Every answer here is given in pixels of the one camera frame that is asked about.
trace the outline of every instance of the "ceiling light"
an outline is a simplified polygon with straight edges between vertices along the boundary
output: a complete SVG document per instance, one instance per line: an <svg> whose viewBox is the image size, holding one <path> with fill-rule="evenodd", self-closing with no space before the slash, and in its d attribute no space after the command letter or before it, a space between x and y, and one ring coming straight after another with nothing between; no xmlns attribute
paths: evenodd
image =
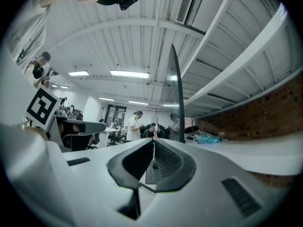
<svg viewBox="0 0 303 227"><path fill-rule="evenodd" d="M125 77L145 78L145 79L150 78L150 74L145 73L145 72L133 72L133 71L125 71L125 70L111 70L110 73L113 76L125 76Z"/></svg>
<svg viewBox="0 0 303 227"><path fill-rule="evenodd" d="M89 76L89 73L87 71L74 71L74 72L69 72L72 77L74 76Z"/></svg>
<svg viewBox="0 0 303 227"><path fill-rule="evenodd" d="M170 76L169 80L170 81L177 81L177 76L176 75L175 76Z"/></svg>
<svg viewBox="0 0 303 227"><path fill-rule="evenodd" d="M114 99L103 98L103 97L99 97L99 99L102 99L102 100L107 100L107 101L114 101Z"/></svg>
<svg viewBox="0 0 303 227"><path fill-rule="evenodd" d="M178 104L165 104L164 107L179 107Z"/></svg>
<svg viewBox="0 0 303 227"><path fill-rule="evenodd" d="M140 102L133 102L133 101L128 101L129 103L131 103L131 104L143 104L143 105L148 105L148 104L146 104L146 103L140 103Z"/></svg>

